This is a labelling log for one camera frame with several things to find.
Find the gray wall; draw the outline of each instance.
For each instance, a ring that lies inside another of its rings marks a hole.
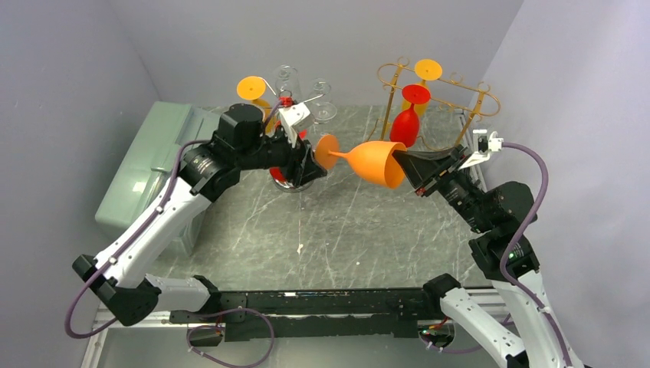
[[[297,67],[303,85],[327,78],[339,104],[385,104],[376,69],[402,55],[436,59],[476,84],[521,2],[110,0],[161,97],[204,106],[238,101],[240,79],[271,78],[280,64]],[[435,92],[471,99],[458,88]]]
[[[563,329],[594,367],[650,361],[649,18],[644,0],[526,0],[485,76],[504,105],[494,128],[549,166],[527,236]],[[540,184],[517,151],[485,176]]]
[[[71,263],[107,244],[94,212],[157,98],[105,0],[0,2],[0,366],[80,365]]]

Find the marble table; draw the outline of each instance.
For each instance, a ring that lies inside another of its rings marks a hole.
[[[350,150],[384,111],[340,107],[307,138],[332,133]],[[435,109],[423,122],[436,146],[452,144],[460,129],[456,114]],[[151,273],[202,274],[222,290],[417,287],[445,272],[485,286],[467,245],[474,237],[438,193],[419,198],[408,180],[395,190],[370,184],[340,160],[301,193],[280,191],[266,171],[243,173],[208,209],[193,255],[163,254]]]

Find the clear glass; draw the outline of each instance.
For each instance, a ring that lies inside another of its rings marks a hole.
[[[316,123],[326,123],[336,116],[336,106],[332,103],[332,87],[327,80],[317,78],[309,83],[310,93],[307,100],[307,107],[314,115]]]
[[[303,100],[300,92],[300,78],[298,70],[289,65],[281,65],[273,72],[275,76],[275,90],[278,96],[290,96],[297,102]]]

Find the orange plastic wine glass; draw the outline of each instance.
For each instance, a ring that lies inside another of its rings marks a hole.
[[[261,107],[264,110],[264,117],[271,113],[271,105],[261,98],[265,91],[266,83],[264,79],[254,75],[240,80],[237,84],[237,95],[241,99],[248,100],[251,104]],[[266,133],[270,133],[274,126],[275,117],[272,117],[271,122],[266,127]]]
[[[392,156],[395,150],[406,151],[406,147],[400,142],[371,140],[361,143],[348,153],[341,153],[339,141],[335,136],[327,134],[318,142],[314,158],[324,169],[329,170],[342,157],[362,179],[395,189],[404,179],[402,167]]]

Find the metal rack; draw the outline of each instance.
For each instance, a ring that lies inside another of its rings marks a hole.
[[[379,122],[382,122],[382,129],[381,129],[381,133],[379,135],[379,140],[384,140],[384,138],[386,137],[386,131],[388,130],[388,127],[390,125],[388,119],[389,119],[389,115],[390,115],[390,108],[392,106],[392,100],[393,100],[393,98],[395,96],[396,90],[398,90],[398,89],[401,90],[403,88],[402,86],[398,85],[399,77],[402,74],[402,71],[404,71],[404,70],[411,71],[412,73],[415,73],[415,70],[413,68],[409,67],[410,62],[411,61],[407,57],[400,57],[397,60],[397,63],[387,63],[387,64],[384,64],[384,65],[380,66],[377,69],[377,78],[382,82],[382,84],[383,84],[382,88],[385,90],[387,87],[389,87],[390,92],[389,92],[389,97],[388,97],[388,103],[386,105],[386,114],[384,115],[383,119],[377,119],[377,121],[375,122],[375,126],[370,131],[370,134],[366,138],[366,141],[368,141],[368,140],[370,140],[372,138],[373,134],[375,133],[375,131],[377,129],[377,126],[379,125]],[[382,69],[385,68],[385,67],[395,67],[395,72],[392,75],[391,81],[386,81],[381,76]],[[471,123],[472,123],[472,121],[474,120],[475,117],[478,117],[478,119],[476,121],[481,121],[483,119],[483,117],[493,117],[494,115],[498,114],[499,111],[501,111],[501,102],[499,101],[498,98],[496,98],[493,94],[490,93],[490,86],[489,85],[485,84],[484,82],[479,82],[476,87],[470,87],[470,86],[468,86],[466,84],[463,84],[463,80],[464,79],[463,79],[462,76],[460,76],[460,75],[458,75],[458,74],[456,74],[454,72],[454,73],[451,73],[449,75],[449,78],[440,77],[440,78],[437,78],[436,80],[430,80],[429,81],[429,83],[436,83],[436,82],[445,83],[445,84],[448,84],[448,85],[451,85],[451,86],[454,86],[454,87],[464,88],[465,90],[471,90],[471,91],[474,91],[474,92],[478,93],[478,97],[476,99],[476,102],[474,103],[474,106],[472,106],[472,107],[466,107],[466,106],[458,105],[456,103],[452,103],[450,101],[443,100],[443,99],[441,99],[439,97],[436,97],[436,96],[433,96],[433,95],[431,96],[431,100],[438,103],[438,109],[447,110],[450,113],[460,111],[460,112],[466,113],[468,115],[467,119],[465,121],[465,124],[461,129],[460,134],[458,134],[458,137],[456,138],[456,141],[455,141],[455,144],[454,144],[455,146],[458,145],[462,141],[463,136],[465,135],[465,133],[467,133],[467,131],[469,129],[469,126],[471,125]],[[494,102],[497,104],[496,111],[490,112],[490,113],[485,113],[481,109],[486,96],[493,99]],[[449,147],[434,148],[434,147],[429,146],[426,143],[425,138],[424,138],[423,135],[419,135],[418,138],[422,141],[422,143],[429,150],[432,150],[432,151],[446,150],[446,149],[449,148]]]

